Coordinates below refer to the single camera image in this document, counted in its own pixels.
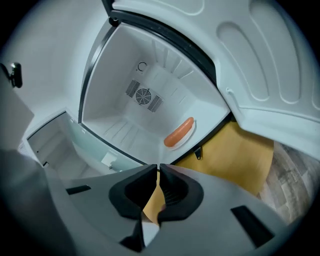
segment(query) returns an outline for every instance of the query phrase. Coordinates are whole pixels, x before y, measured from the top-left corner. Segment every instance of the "sausage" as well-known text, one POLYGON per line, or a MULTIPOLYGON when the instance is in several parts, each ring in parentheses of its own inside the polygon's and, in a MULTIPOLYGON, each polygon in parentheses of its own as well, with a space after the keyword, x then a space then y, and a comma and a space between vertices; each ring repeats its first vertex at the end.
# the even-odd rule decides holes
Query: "sausage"
POLYGON ((181 124, 177 129, 174 130, 173 133, 164 139, 164 145, 167 147, 173 147, 175 144, 177 144, 192 128, 194 121, 195 120, 193 117, 189 117, 187 120, 185 120, 183 124, 181 124))

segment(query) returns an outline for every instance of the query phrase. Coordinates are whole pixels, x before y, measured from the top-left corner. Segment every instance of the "door hinge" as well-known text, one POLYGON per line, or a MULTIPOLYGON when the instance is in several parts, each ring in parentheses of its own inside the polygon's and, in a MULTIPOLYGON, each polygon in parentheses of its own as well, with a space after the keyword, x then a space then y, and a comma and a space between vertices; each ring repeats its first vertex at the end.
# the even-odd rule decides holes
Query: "door hinge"
POLYGON ((12 71, 11 73, 8 72, 5 65, 0 63, 0 66, 7 77, 7 79, 11 82, 13 87, 21 88, 22 87, 22 70, 21 64, 18 62, 14 62, 11 64, 12 71))

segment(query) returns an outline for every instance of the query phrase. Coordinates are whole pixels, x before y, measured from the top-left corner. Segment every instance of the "floor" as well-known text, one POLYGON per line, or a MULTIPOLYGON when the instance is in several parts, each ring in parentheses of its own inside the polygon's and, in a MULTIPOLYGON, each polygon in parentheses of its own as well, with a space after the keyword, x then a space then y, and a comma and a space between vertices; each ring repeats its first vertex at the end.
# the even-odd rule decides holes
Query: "floor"
POLYGON ((234 182, 256 196, 268 176, 273 152, 273 140, 229 122, 203 145, 201 160, 191 154, 176 165, 234 182))
POLYGON ((319 184, 319 161, 274 142, 270 171, 257 197, 290 224, 307 212, 319 184))

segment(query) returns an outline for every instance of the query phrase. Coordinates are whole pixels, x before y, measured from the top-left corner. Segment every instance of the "tiled floor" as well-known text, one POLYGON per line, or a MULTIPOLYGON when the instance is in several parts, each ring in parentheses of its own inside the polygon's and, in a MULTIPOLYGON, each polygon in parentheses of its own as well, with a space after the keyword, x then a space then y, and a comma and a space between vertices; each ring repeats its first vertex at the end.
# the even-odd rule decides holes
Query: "tiled floor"
POLYGON ((270 172, 257 196, 289 224, 307 212, 319 185, 319 161, 274 142, 270 172))

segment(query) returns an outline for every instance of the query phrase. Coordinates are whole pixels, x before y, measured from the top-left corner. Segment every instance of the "wall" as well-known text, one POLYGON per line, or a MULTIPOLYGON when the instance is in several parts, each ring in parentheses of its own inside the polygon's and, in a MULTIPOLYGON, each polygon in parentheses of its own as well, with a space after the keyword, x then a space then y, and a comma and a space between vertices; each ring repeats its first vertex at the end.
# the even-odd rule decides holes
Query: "wall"
POLYGON ((100 0, 45 0, 17 26, 0 61, 22 65, 16 93, 35 115, 30 129, 66 107, 78 115, 87 58, 106 20, 100 0))

